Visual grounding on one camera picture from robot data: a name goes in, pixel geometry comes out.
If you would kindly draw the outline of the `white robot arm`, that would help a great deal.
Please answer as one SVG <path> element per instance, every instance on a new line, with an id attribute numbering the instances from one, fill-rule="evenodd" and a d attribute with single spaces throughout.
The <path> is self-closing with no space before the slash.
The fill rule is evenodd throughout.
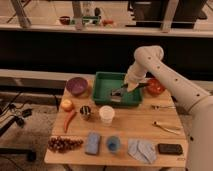
<path id="1" fill-rule="evenodd" d="M 124 79 L 127 90 L 134 90 L 150 72 L 193 116 L 186 168 L 213 171 L 213 95 L 166 66 L 163 56 L 158 45 L 137 48 Z"/>

